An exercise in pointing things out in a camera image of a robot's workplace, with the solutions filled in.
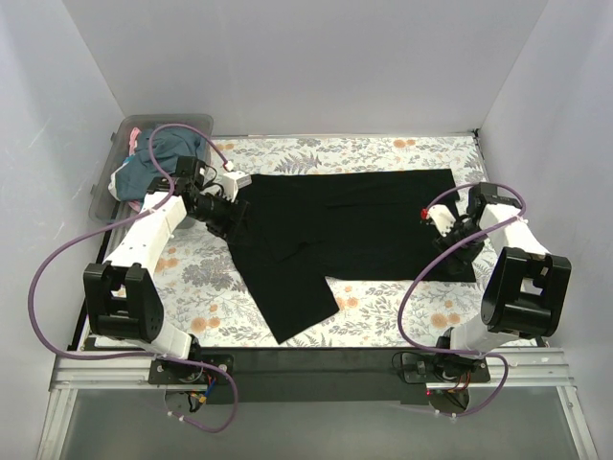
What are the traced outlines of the black t-shirt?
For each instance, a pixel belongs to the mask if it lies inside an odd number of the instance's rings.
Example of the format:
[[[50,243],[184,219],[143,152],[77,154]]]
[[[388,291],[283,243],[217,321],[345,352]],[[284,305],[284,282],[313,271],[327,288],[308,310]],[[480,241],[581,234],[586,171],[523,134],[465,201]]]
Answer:
[[[441,193],[456,207],[451,170],[254,174],[233,263],[275,341],[335,315],[329,278],[413,280],[439,254],[421,210]]]

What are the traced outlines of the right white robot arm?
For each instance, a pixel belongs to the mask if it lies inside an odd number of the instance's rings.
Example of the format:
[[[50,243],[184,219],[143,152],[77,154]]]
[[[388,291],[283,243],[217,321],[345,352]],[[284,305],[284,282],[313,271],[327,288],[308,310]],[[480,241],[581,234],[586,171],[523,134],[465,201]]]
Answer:
[[[485,354],[501,345],[550,336],[557,329],[572,266],[538,242],[521,210],[518,198],[481,182],[470,187],[463,214],[440,203],[422,213],[439,233],[435,248],[453,251],[441,263],[448,274],[468,273],[487,242],[498,256],[479,313],[437,341],[432,366],[443,380],[476,372],[484,366]]]

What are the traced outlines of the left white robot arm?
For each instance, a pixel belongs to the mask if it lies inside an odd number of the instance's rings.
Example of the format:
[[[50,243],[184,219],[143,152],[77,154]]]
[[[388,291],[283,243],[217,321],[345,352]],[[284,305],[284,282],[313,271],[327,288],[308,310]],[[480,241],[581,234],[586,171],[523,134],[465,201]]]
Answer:
[[[246,172],[208,180],[207,169],[203,161],[182,156],[173,174],[154,178],[121,243],[103,263],[90,264],[83,273],[92,333],[170,358],[166,370],[185,383],[202,376],[204,361],[197,339],[166,319],[153,281],[155,267],[186,218],[205,223],[211,234],[228,243],[237,242],[248,210],[238,192],[251,183]]]

